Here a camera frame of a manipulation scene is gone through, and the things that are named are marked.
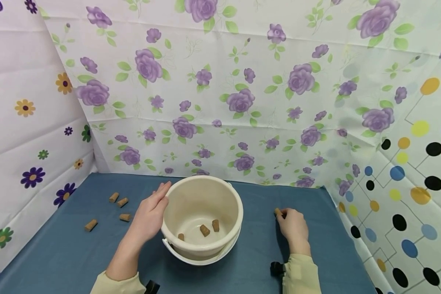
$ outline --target yellow dot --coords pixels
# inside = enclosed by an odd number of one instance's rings
[[[377,203],[377,201],[372,200],[370,202],[370,208],[372,209],[372,211],[379,211],[379,204]]]
[[[426,80],[420,88],[420,92],[423,95],[430,95],[434,93],[439,87],[439,78],[429,78]]]
[[[431,199],[428,191],[421,187],[412,188],[410,190],[410,196],[412,196],[413,201],[421,205],[427,204]]]
[[[412,134],[415,137],[425,136],[429,132],[429,124],[427,121],[416,121],[412,126]]]
[[[402,137],[398,140],[398,148],[407,149],[410,146],[410,139],[407,137]]]

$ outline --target person's right hand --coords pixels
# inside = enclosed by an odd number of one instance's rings
[[[304,214],[292,208],[284,208],[281,212],[286,215],[286,218],[278,214],[276,219],[278,220],[281,232],[289,243],[291,254],[297,253],[311,256],[308,243],[308,227]]]

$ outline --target purple rose print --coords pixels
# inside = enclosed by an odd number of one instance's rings
[[[296,182],[296,187],[311,187],[315,183],[315,179],[309,176],[304,177]]]
[[[312,53],[312,58],[321,58],[328,52],[328,45],[322,44],[315,47],[315,51]]]
[[[310,126],[302,131],[301,143],[305,146],[314,146],[321,136],[322,133],[319,132],[316,126]]]
[[[248,154],[243,154],[240,158],[234,161],[234,167],[237,168],[238,171],[249,170],[253,167],[255,163],[255,158]]]
[[[180,103],[180,111],[181,112],[188,111],[188,108],[190,108],[190,107],[191,107],[191,102],[189,102],[187,100]]]
[[[87,18],[92,25],[94,24],[101,29],[106,29],[109,25],[113,24],[111,19],[109,19],[99,7],[95,6],[91,8],[90,6],[87,6],[87,12]]]
[[[248,145],[247,145],[247,143],[244,143],[244,142],[240,142],[240,143],[238,144],[238,147],[239,147],[240,149],[242,149],[243,151],[247,151],[247,150],[248,150]]]
[[[162,77],[162,66],[155,61],[154,55],[149,49],[135,52],[135,64],[140,75],[151,83]]]
[[[242,89],[239,93],[230,94],[227,98],[227,104],[230,111],[245,112],[253,105],[255,96],[249,89]]]
[[[109,97],[109,87],[97,80],[89,80],[86,86],[78,86],[75,90],[76,96],[82,99],[84,105],[101,106],[105,105]]]
[[[349,80],[339,86],[338,94],[342,96],[349,96],[351,95],[351,92],[355,91],[356,89],[358,89],[358,85],[354,81]]]
[[[150,29],[147,31],[147,37],[145,39],[149,43],[156,43],[161,37],[162,33],[158,29]]]
[[[315,115],[314,121],[322,120],[322,118],[324,118],[325,115],[327,115],[327,112],[325,110],[319,112],[318,114]]]
[[[363,13],[357,30],[361,31],[361,38],[376,37],[384,33],[397,16],[400,3],[394,0],[380,0],[376,6]]]
[[[119,155],[119,158],[127,165],[138,164],[140,161],[139,150],[127,146],[124,151]]]
[[[312,75],[312,67],[310,64],[296,65],[294,70],[289,74],[287,82],[289,89],[297,95],[304,94],[314,87],[315,78]]]
[[[173,120],[173,128],[175,129],[175,133],[182,138],[191,139],[193,134],[198,133],[196,126],[182,116]]]
[[[199,86],[207,86],[212,78],[212,74],[207,69],[201,69],[196,73],[197,83]]]
[[[396,90],[396,95],[394,99],[397,104],[402,103],[403,99],[407,98],[407,88],[406,87],[398,87]]]
[[[155,107],[156,109],[159,109],[159,108],[163,108],[163,102],[164,102],[164,101],[165,101],[165,100],[162,99],[162,98],[160,98],[159,95],[155,95],[155,97],[154,97],[152,100],[150,100],[150,104],[151,104],[153,107]]]
[[[245,81],[249,84],[253,83],[253,79],[256,77],[255,72],[251,68],[244,69],[243,75],[245,75]]]
[[[127,143],[128,142],[128,140],[127,140],[127,137],[126,136],[123,136],[123,135],[121,135],[121,134],[119,134],[119,135],[117,135],[116,137],[114,137],[116,140],[118,140],[119,142],[121,142],[121,143]]]
[[[271,42],[274,44],[279,44],[286,41],[286,34],[284,33],[283,27],[280,24],[270,24],[267,36],[268,40],[271,40]]]
[[[381,133],[394,123],[394,110],[392,108],[369,109],[363,114],[363,127]]]
[[[206,21],[216,13],[217,0],[185,0],[185,10],[192,15],[193,21]]]

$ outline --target cork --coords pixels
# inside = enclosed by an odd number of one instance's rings
[[[114,192],[113,195],[111,195],[111,197],[109,198],[109,201],[111,203],[115,203],[116,199],[118,199],[118,197],[119,197],[119,193],[118,192]]]
[[[201,226],[199,227],[199,229],[201,230],[201,233],[202,233],[204,236],[208,236],[208,235],[211,233],[211,230],[209,230],[205,225],[201,225]]]
[[[118,201],[118,206],[123,207],[124,205],[126,205],[127,202],[129,202],[129,199],[127,199],[127,197],[122,198],[121,200]]]
[[[120,214],[119,219],[125,222],[129,222],[131,220],[130,214]]]
[[[91,222],[87,223],[87,225],[85,226],[85,230],[87,232],[91,232],[91,230],[93,230],[97,223],[98,221],[96,219],[91,220]]]
[[[219,232],[219,220],[212,221],[212,228],[214,229],[214,232]]]

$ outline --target green flower print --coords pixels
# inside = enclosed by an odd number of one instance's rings
[[[11,235],[13,235],[13,231],[10,230],[10,227],[0,229],[0,249],[5,247],[7,242],[11,241]]]

